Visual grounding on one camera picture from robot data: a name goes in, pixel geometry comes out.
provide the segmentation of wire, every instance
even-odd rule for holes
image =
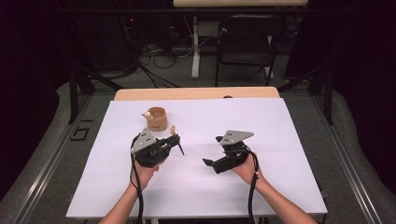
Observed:
[[[179,57],[179,58],[183,58],[183,57],[187,57],[187,56],[189,56],[190,54],[191,54],[191,50],[192,50],[192,47],[190,48],[190,52],[188,53],[188,54],[184,54],[186,51],[187,51],[187,49],[189,49],[189,43],[188,43],[188,41],[186,41],[186,46],[184,47],[184,49],[183,49],[183,53],[180,53],[180,54],[176,54],[175,53],[175,50],[176,50],[177,48],[172,48],[172,51],[174,52],[174,54],[177,56],[177,57]]]
[[[158,68],[161,68],[161,69],[166,69],[166,68],[170,68],[170,67],[172,67],[173,65],[175,65],[175,63],[176,63],[176,60],[177,60],[177,56],[175,55],[175,53],[173,53],[172,52],[172,56],[173,56],[173,61],[172,61],[172,63],[170,64],[170,65],[168,65],[168,66],[165,66],[165,67],[161,67],[161,66],[159,66],[159,65],[157,65],[157,63],[156,63],[156,56],[154,56],[154,60],[153,60],[153,64],[154,64],[154,66],[156,66],[156,67],[158,67]]]
[[[131,162],[132,162],[132,169],[131,169],[131,174],[130,174],[130,182],[134,187],[137,189],[137,197],[139,198],[139,213],[137,215],[136,223],[137,224],[142,224],[142,216],[143,216],[143,209],[144,209],[144,203],[143,203],[143,194],[142,194],[142,188],[140,186],[140,179],[139,175],[137,174],[137,169],[136,166],[134,165],[135,159],[134,159],[134,153],[131,153]],[[136,184],[132,181],[132,172],[134,172],[134,176],[136,177]]]
[[[157,44],[151,44],[151,43],[148,43],[147,45],[145,45],[144,49],[145,49],[145,51],[142,50],[140,56],[152,57],[153,52],[163,51],[163,48],[159,47]]]
[[[192,36],[192,31],[191,31],[191,29],[190,29],[189,24],[187,23],[186,17],[183,17],[183,19],[184,19],[184,23],[186,23],[187,29],[189,29],[190,36]],[[177,55],[177,57],[181,57],[181,58],[182,58],[182,57],[187,57],[187,56],[189,56],[193,51],[194,51],[194,38],[191,39],[191,49],[190,49],[190,52],[188,52],[187,54],[184,54],[184,55]]]
[[[177,87],[179,88],[178,85],[166,80],[163,77],[159,77],[157,75],[155,75],[154,73],[152,73],[151,71],[149,71],[147,69],[147,67],[145,67],[143,64],[139,64],[138,65],[145,73],[146,75],[151,79],[151,82],[154,84],[155,88],[158,88],[158,86],[163,86],[163,87],[167,87],[167,88],[172,88],[172,87]]]
[[[253,203],[253,192],[254,192],[254,189],[256,188],[256,181],[258,179],[259,160],[257,160],[256,154],[254,154],[248,146],[247,146],[247,151],[250,155],[252,155],[253,162],[254,162],[254,174],[253,174],[253,177],[251,180],[250,190],[249,190],[249,194],[248,194],[248,201],[247,201],[247,210],[248,210],[248,216],[250,219],[250,223],[254,224],[252,203]]]

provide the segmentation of white tabletop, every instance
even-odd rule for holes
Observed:
[[[174,7],[303,7],[308,0],[174,0]]]
[[[144,217],[247,217],[248,189],[234,172],[217,175],[203,158],[224,156],[215,137],[227,130],[253,132],[244,142],[258,155],[264,175],[282,194],[310,214],[327,213],[289,111],[280,98],[111,102],[92,147],[67,217],[103,217],[128,185],[132,139],[146,127],[142,113],[166,109],[170,135],[176,125],[178,147],[143,192]],[[131,217],[136,217],[138,203]],[[275,212],[257,192],[254,215]]]

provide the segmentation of cable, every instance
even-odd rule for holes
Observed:
[[[187,54],[184,54],[186,51],[187,51],[187,49],[189,49],[189,43],[188,43],[188,41],[186,41],[186,46],[184,47],[184,49],[182,49],[183,50],[183,53],[180,53],[180,54],[176,54],[175,53],[175,50],[176,50],[177,48],[172,48],[172,51],[174,52],[174,54],[178,57],[178,58],[183,58],[183,57],[187,57],[187,56],[189,56],[190,54],[191,54],[191,50],[192,50],[192,47],[190,48],[190,52],[189,53],[187,53]]]
[[[154,73],[152,73],[151,71],[149,71],[143,64],[139,64],[138,65],[145,73],[146,75],[151,79],[151,82],[154,84],[155,88],[158,88],[158,85],[164,86],[164,87],[168,87],[168,88],[172,88],[172,87],[177,87],[179,88],[178,85],[166,80],[163,77],[159,77],[157,75],[155,75]]]
[[[168,65],[168,66],[165,66],[165,67],[158,66],[158,65],[156,64],[156,60],[155,60],[155,59],[157,58],[157,56],[154,56],[153,64],[154,64],[154,66],[156,66],[156,67],[158,67],[158,68],[161,68],[161,69],[170,68],[170,67],[172,67],[173,65],[175,65],[176,60],[177,60],[177,56],[175,55],[174,52],[172,52],[172,56],[173,56],[174,60],[172,61],[171,65]]]
[[[136,223],[142,224],[142,216],[143,216],[143,209],[144,209],[143,194],[142,194],[142,188],[140,186],[139,175],[137,174],[136,166],[134,165],[134,162],[135,162],[134,153],[131,153],[131,162],[132,162],[132,169],[131,169],[131,174],[130,174],[129,178],[130,178],[131,184],[134,185],[134,187],[137,190],[137,197],[139,199],[139,213],[137,215]],[[132,172],[134,172],[134,175],[136,177],[137,186],[132,181]]]
[[[254,162],[254,174],[253,174],[253,177],[251,180],[250,191],[248,194],[248,201],[247,201],[247,210],[248,210],[248,216],[250,219],[250,223],[254,224],[252,203],[253,203],[253,193],[254,193],[254,189],[256,188],[256,181],[258,179],[258,174],[259,174],[259,160],[257,160],[256,154],[254,154],[250,150],[250,148],[248,148],[248,146],[247,146],[247,151],[250,155],[252,155],[253,162]]]
[[[123,71],[120,74],[115,75],[115,76],[113,76],[113,75],[106,76],[104,74],[102,74],[101,76],[107,78],[108,80],[114,80],[114,79],[118,79],[118,78],[122,78],[122,77],[128,77],[129,75],[131,75],[134,72],[134,70],[135,70],[134,68],[128,68],[127,70],[125,70],[125,71]],[[89,77],[89,79],[90,80],[98,80],[95,77]]]
[[[183,19],[184,19],[184,23],[186,23],[186,26],[187,26],[187,28],[189,29],[190,36],[192,36],[192,31],[191,31],[191,29],[190,29],[189,24],[187,23],[186,17],[183,17]],[[187,57],[187,56],[189,56],[189,55],[193,52],[193,50],[194,50],[194,47],[193,47],[193,46],[194,46],[194,39],[192,38],[192,43],[191,43],[190,52],[188,52],[187,54],[184,54],[184,55],[177,55],[177,57]]]

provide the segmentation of black curtain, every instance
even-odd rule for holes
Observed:
[[[361,149],[396,193],[396,6],[366,1],[354,36],[335,65],[334,87],[347,100]]]
[[[33,1],[0,3],[1,199],[48,129],[59,104],[56,89],[68,80],[46,24],[54,21],[43,20]]]
[[[309,8],[350,8],[347,17],[305,18],[285,77],[331,59],[334,88],[347,100],[361,149],[396,193],[396,5],[390,0],[311,0]]]

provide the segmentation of black cable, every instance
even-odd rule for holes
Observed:
[[[103,75],[103,74],[102,74],[102,77],[105,77],[105,78],[107,78],[108,80],[115,80],[115,79],[119,79],[119,78],[122,78],[122,77],[128,77],[128,76],[131,75],[133,72],[134,72],[134,68],[128,68],[127,70],[123,71],[123,72],[122,72],[121,74],[119,74],[119,75],[115,75],[115,76],[113,76],[113,75],[111,75],[111,76],[106,76],[106,75]],[[91,80],[98,80],[98,79],[95,78],[95,77],[90,77],[90,79],[91,79]]]
[[[136,188],[137,197],[139,199],[139,213],[137,215],[136,223],[142,224],[142,216],[143,216],[143,209],[144,209],[143,194],[142,194],[142,188],[140,186],[139,175],[137,174],[136,166],[134,165],[134,153],[131,153],[131,161],[132,161],[132,169],[131,169],[131,174],[130,174],[130,181],[131,181],[131,184],[134,185],[134,187]],[[134,175],[136,177],[137,186],[132,181],[132,172],[134,172]]]
[[[146,63],[143,63],[143,62],[140,60],[142,57],[148,58],[148,61],[147,61]],[[148,55],[143,55],[143,54],[140,55],[140,57],[139,57],[139,63],[141,63],[141,64],[147,66],[147,65],[149,65],[149,62],[151,62],[151,54],[150,54],[150,53],[149,53]]]
[[[171,88],[171,87],[177,87],[177,88],[179,88],[178,85],[176,85],[176,84],[174,84],[174,83],[172,83],[172,82],[166,80],[166,79],[163,78],[163,77],[159,77],[159,76],[155,75],[154,73],[152,73],[151,71],[149,71],[149,70],[147,69],[147,67],[145,67],[143,64],[139,64],[138,66],[139,66],[139,67],[146,73],[146,75],[151,79],[151,82],[154,84],[154,86],[155,86],[156,88],[158,88],[158,85],[161,85],[161,86],[164,86],[164,87],[168,87],[168,88]]]
[[[187,56],[189,56],[191,53],[193,53],[193,45],[194,45],[193,43],[192,43],[190,52],[189,52],[189,53],[186,53],[186,52],[187,52],[187,49],[189,49],[189,45],[190,45],[190,44],[188,43],[188,41],[186,41],[186,46],[184,47],[182,53],[176,54],[174,49],[173,49],[173,53],[175,54],[175,56],[180,57],[180,58],[182,58],[182,57],[187,57]]]
[[[153,64],[154,64],[154,66],[156,66],[157,68],[161,68],[161,69],[166,69],[166,68],[171,68],[173,65],[175,65],[175,63],[176,63],[176,60],[177,60],[177,56],[176,56],[176,54],[174,53],[174,52],[171,52],[172,53],[172,56],[173,56],[173,61],[172,61],[172,63],[170,64],[170,65],[168,65],[168,66],[165,66],[165,67],[161,67],[161,66],[159,66],[159,65],[157,65],[156,64],[156,56],[154,56],[154,59],[153,59]]]
[[[254,161],[254,174],[253,174],[253,177],[251,180],[250,191],[248,194],[248,201],[247,201],[248,216],[249,216],[251,224],[254,224],[252,203],[253,203],[254,189],[256,188],[256,181],[257,181],[258,175],[259,175],[259,161],[257,160],[256,154],[254,154],[248,147],[247,147],[247,151],[250,155],[252,155],[253,161]]]
[[[156,45],[156,44],[152,44],[152,43],[150,43],[150,42],[148,42],[148,43],[146,43],[146,44],[144,44],[144,50],[142,50],[141,51],[141,53],[140,53],[140,56],[141,57],[148,57],[148,58],[151,58],[151,57],[153,57],[153,54],[152,54],[152,52],[155,52],[155,51],[163,51],[163,49],[161,48],[161,47],[159,47],[158,45]]]
[[[186,26],[187,26],[187,29],[189,29],[190,36],[193,36],[193,33],[192,33],[191,29],[190,29],[190,26],[189,26],[189,24],[187,23],[186,17],[183,17],[183,19],[184,19],[184,23],[185,23]],[[194,39],[193,39],[193,38],[191,39],[191,50],[190,50],[189,53],[185,54],[185,52],[187,51],[187,48],[188,48],[188,47],[189,47],[189,43],[186,44],[186,48],[184,48],[183,54],[180,54],[180,55],[176,55],[176,54],[175,54],[175,55],[176,55],[177,57],[186,57],[186,56],[190,55],[191,53],[193,53],[193,49],[194,49]]]

